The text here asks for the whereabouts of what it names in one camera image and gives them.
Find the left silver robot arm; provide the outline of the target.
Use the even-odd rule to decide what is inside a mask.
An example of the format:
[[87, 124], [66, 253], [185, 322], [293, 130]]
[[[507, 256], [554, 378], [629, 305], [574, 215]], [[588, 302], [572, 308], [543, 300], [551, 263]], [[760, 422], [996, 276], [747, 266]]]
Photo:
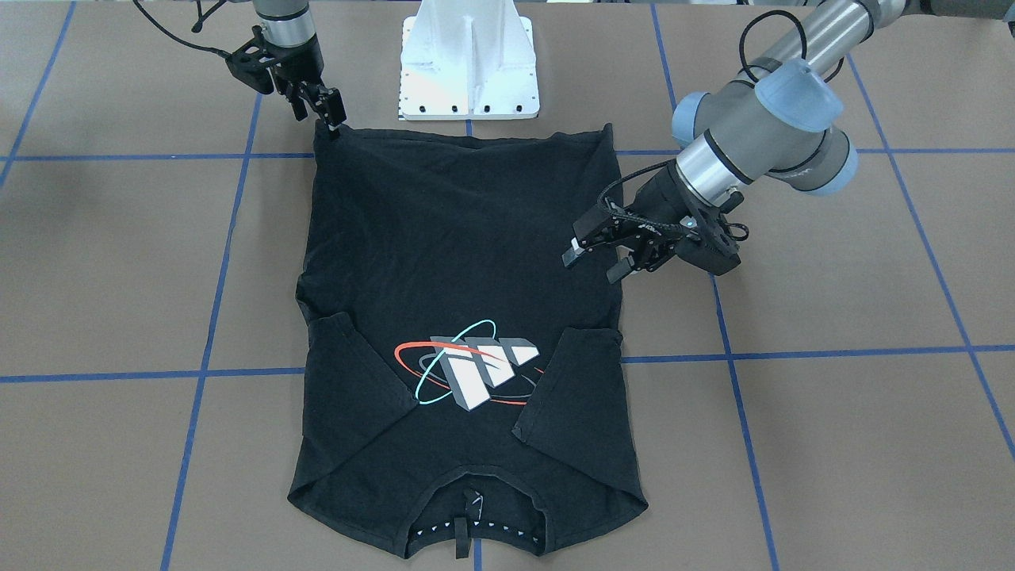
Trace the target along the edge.
[[741, 37], [737, 75], [718, 93], [688, 94], [674, 109], [679, 155], [649, 167], [630, 205], [611, 196], [620, 181], [606, 185], [576, 221], [563, 264], [620, 246], [629, 253], [607, 271], [612, 283], [671, 258], [714, 275], [733, 270], [749, 231], [727, 216], [757, 179], [823, 196], [855, 176], [858, 151], [835, 126], [844, 105], [830, 80], [854, 47], [910, 14], [1012, 22], [1013, 3], [822, 1], [804, 19], [790, 16], [793, 32], [752, 60]]

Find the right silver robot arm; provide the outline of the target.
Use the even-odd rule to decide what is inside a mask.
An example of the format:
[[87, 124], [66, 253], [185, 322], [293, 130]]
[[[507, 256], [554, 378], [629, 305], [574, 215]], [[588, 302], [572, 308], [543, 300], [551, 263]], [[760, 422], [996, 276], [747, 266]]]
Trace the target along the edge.
[[341, 93], [323, 83], [325, 63], [308, 1], [254, 1], [260, 21], [256, 40], [274, 89], [283, 95], [295, 119], [311, 109], [327, 128], [330, 140], [340, 137], [346, 120]]

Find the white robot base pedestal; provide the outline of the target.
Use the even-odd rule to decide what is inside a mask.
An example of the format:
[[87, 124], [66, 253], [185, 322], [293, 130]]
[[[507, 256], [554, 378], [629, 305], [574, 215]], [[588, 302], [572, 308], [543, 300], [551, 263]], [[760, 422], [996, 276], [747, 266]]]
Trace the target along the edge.
[[507, 121], [541, 109], [532, 21], [512, 1], [423, 1], [402, 23], [402, 121]]

